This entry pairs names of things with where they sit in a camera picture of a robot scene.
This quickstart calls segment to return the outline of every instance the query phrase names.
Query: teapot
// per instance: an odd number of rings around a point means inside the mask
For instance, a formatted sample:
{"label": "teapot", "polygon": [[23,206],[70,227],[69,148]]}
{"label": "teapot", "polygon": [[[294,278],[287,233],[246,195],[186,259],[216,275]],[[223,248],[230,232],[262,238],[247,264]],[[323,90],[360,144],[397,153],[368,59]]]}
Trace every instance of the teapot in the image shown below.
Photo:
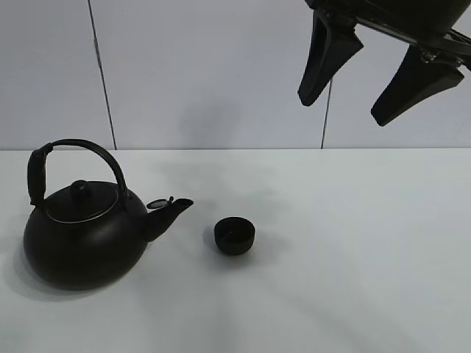
{"label": "teapot", "polygon": [[[46,157],[55,146],[78,146],[99,155],[116,183],[78,180],[47,198]],[[24,253],[45,282],[65,290],[111,283],[141,258],[193,201],[159,199],[147,205],[127,189],[121,167],[101,146],[87,140],[59,140],[33,151],[28,191],[35,206],[24,230]]]}

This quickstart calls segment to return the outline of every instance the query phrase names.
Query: white table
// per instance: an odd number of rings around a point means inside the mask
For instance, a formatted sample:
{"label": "white table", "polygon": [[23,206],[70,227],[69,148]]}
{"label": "white table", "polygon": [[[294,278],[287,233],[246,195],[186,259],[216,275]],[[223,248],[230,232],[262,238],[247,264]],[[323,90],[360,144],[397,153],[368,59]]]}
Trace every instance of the white table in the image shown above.
{"label": "white table", "polygon": [[[28,274],[27,152],[0,153],[1,353],[471,352],[471,150],[118,151],[144,202],[195,205],[92,293]],[[48,192],[112,179],[55,151]],[[228,258],[211,228],[257,227]]]}

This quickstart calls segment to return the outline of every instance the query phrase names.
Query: small black bowl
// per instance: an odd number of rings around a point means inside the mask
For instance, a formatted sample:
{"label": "small black bowl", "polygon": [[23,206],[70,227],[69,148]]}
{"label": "small black bowl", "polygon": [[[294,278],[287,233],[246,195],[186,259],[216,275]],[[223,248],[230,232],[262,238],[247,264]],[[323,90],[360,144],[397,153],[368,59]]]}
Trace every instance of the small black bowl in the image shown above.
{"label": "small black bowl", "polygon": [[250,250],[255,240],[255,227],[245,218],[229,217],[214,227],[214,240],[227,255],[236,256]]}

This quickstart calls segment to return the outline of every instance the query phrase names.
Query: white wall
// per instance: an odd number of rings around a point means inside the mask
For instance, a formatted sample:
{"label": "white wall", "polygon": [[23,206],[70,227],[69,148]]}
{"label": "white wall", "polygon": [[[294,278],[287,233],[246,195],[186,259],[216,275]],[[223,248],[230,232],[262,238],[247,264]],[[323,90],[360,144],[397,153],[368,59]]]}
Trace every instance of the white wall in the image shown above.
{"label": "white wall", "polygon": [[93,0],[121,149],[319,148],[297,98],[312,12],[286,0]]}
{"label": "white wall", "polygon": [[[455,27],[471,35],[471,9]],[[358,26],[365,47],[333,81],[326,148],[471,147],[471,73],[464,81],[379,127],[370,110],[399,68],[408,46]]]}
{"label": "white wall", "polygon": [[0,3],[0,149],[112,139],[86,0]]}

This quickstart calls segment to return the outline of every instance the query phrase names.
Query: lid knob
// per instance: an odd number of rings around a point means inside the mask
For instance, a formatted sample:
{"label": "lid knob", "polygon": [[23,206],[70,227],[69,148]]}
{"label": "lid knob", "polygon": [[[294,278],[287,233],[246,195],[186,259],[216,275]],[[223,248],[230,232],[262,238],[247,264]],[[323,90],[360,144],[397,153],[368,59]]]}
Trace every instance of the lid knob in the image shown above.
{"label": "lid knob", "polygon": [[71,185],[73,200],[82,201],[91,195],[90,185],[85,180],[77,180]]}

